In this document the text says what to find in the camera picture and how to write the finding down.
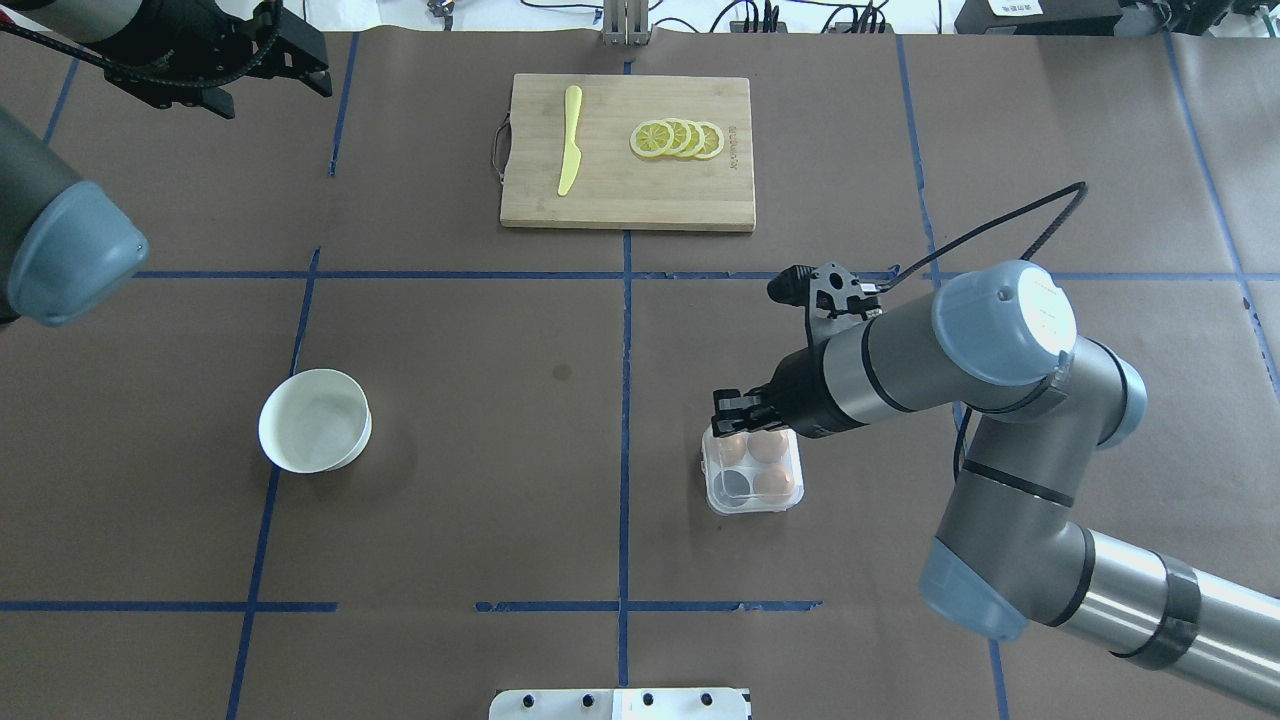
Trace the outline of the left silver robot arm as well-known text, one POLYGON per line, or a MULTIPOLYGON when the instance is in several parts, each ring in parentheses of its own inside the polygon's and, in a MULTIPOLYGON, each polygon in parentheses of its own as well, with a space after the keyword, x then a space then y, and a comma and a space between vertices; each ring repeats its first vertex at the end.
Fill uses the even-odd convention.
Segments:
POLYGON ((8 1, 19 44, 79 61, 58 117, 3 115, 3 320, 59 327, 157 250, 179 269, 268 265, 317 225, 296 164, 333 95, 325 35, 297 1, 8 1))

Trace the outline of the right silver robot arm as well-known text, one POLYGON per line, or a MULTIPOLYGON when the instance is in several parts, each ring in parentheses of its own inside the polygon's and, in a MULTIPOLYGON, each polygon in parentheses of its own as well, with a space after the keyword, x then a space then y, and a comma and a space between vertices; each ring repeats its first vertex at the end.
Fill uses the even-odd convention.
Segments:
POLYGON ((1030 623, 1265 711, 1279 706, 1277 601, 1070 519, 1093 456, 1140 424, 1139 372, 1078 332, 1053 277, 1027 260, 969 272, 882 311, 887 284, 791 266, 767 287, 806 313, 806 346, 750 391, 718 389, 717 437, 822 438, 963 404, 963 454, 918 589, 995 642, 1030 623))

